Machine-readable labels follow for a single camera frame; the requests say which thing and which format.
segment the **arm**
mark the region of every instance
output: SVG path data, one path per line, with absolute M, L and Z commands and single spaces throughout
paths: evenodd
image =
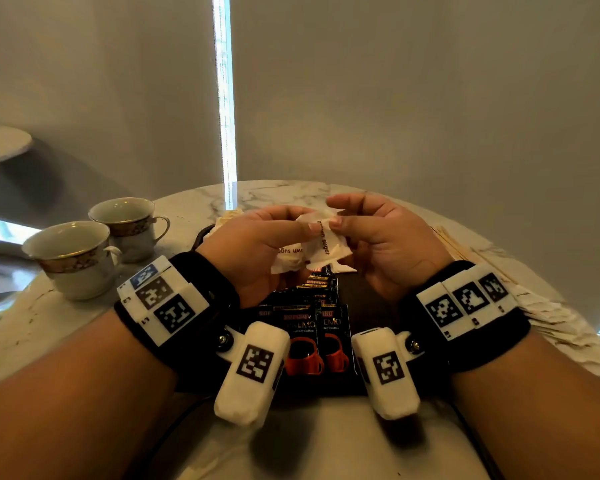
M 600 379 L 535 332 L 453 385 L 506 478 L 600 479 Z
M 0 479 L 120 477 L 175 384 L 106 312 L 0 383 Z
M 300 284 L 309 275 L 281 278 L 270 269 L 280 247 L 320 234 L 320 225 L 293 220 L 311 211 L 281 205 L 247 213 L 198 252 L 232 283 L 241 306 L 254 306 L 281 279 Z M 106 312 L 0 383 L 0 479 L 120 478 L 176 380 Z
M 427 224 L 389 199 L 340 194 L 331 229 L 347 236 L 355 267 L 393 301 L 451 258 Z M 600 379 L 535 332 L 508 352 L 453 377 L 462 409 L 508 480 L 600 478 Z

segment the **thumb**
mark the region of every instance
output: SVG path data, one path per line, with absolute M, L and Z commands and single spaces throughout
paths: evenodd
M 322 226 L 316 222 L 264 221 L 262 230 L 264 243 L 277 249 L 315 239 L 320 235 Z
M 376 216 L 336 216 L 329 220 L 329 227 L 337 234 L 351 237 L 369 244 L 384 242 L 387 222 Z

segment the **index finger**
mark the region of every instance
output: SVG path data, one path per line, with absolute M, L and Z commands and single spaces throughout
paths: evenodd
M 315 209 L 300 205 L 271 205 L 262 209 L 250 210 L 245 213 L 245 217 L 257 221 L 295 221 L 301 215 L 310 212 L 315 212 Z
M 343 209 L 358 216 L 386 217 L 392 210 L 400 208 L 396 202 L 377 194 L 337 194 L 327 197 L 332 209 Z

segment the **forearm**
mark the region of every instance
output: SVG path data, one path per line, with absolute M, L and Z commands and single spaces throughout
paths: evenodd
M 0 479 L 119 477 L 175 383 L 107 312 L 0 383 Z
M 538 334 L 453 384 L 508 480 L 600 479 L 600 379 Z

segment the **hand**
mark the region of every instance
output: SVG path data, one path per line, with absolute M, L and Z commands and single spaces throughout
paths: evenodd
M 338 194 L 327 205 L 344 209 L 329 226 L 353 251 L 340 260 L 358 270 L 384 298 L 397 301 L 453 262 L 426 222 L 374 194 Z
M 296 222 L 306 207 L 275 205 L 234 217 L 209 236 L 198 252 L 232 282 L 240 306 L 256 306 L 277 288 L 297 286 L 311 274 L 308 269 L 272 274 L 278 249 L 320 235 L 320 224 Z

